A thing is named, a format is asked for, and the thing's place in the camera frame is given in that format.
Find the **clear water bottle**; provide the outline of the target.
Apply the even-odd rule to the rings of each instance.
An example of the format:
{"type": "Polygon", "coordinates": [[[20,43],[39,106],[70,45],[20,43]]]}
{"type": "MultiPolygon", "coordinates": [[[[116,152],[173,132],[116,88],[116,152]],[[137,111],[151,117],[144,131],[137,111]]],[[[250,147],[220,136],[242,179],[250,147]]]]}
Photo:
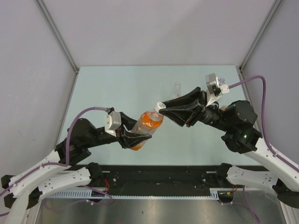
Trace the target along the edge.
{"type": "Polygon", "coordinates": [[[173,86],[172,93],[171,93],[172,99],[176,99],[181,97],[181,83],[176,82],[173,86]]]}

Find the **orange drink bottle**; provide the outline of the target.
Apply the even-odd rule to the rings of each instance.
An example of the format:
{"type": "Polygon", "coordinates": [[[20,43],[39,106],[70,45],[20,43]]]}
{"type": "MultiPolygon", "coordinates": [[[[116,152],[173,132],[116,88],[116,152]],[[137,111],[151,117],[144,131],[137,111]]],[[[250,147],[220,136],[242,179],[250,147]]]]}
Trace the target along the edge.
{"type": "Polygon", "coordinates": [[[153,135],[163,122],[164,116],[159,111],[164,108],[165,104],[158,102],[153,110],[146,111],[140,116],[130,132],[153,135]]]}

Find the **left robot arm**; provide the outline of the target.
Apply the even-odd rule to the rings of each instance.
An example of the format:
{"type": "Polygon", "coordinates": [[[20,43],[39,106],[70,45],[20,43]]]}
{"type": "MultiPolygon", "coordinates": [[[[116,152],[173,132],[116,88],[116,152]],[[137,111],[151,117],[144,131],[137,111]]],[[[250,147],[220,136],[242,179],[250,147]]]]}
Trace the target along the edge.
{"type": "Polygon", "coordinates": [[[69,145],[66,140],[56,145],[49,155],[36,164],[37,171],[20,175],[5,175],[1,185],[8,190],[4,205],[12,208],[17,198],[29,192],[27,208],[32,208],[40,200],[61,190],[72,187],[97,187],[104,177],[98,163],[91,162],[83,168],[65,175],[59,172],[69,169],[91,155],[92,147],[118,142],[122,148],[132,148],[152,137],[151,134],[132,133],[136,120],[122,112],[107,115],[104,127],[96,128],[89,120],[79,118],[72,131],[69,145]]]}

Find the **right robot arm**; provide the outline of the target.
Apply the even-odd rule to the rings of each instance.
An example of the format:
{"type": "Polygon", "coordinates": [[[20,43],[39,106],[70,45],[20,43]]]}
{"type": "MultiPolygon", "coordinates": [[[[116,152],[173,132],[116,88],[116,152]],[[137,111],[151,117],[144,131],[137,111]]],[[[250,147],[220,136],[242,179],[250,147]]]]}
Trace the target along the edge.
{"type": "Polygon", "coordinates": [[[246,100],[231,103],[225,110],[217,106],[222,96],[220,88],[203,91],[199,87],[179,98],[159,102],[156,110],[178,124],[191,127],[196,122],[224,131],[222,140],[227,148],[260,163],[266,172],[242,169],[222,163],[215,175],[220,187],[229,184],[249,186],[274,194],[284,204],[299,207],[299,174],[297,164],[278,151],[272,152],[265,137],[253,125],[257,119],[246,100]]]}

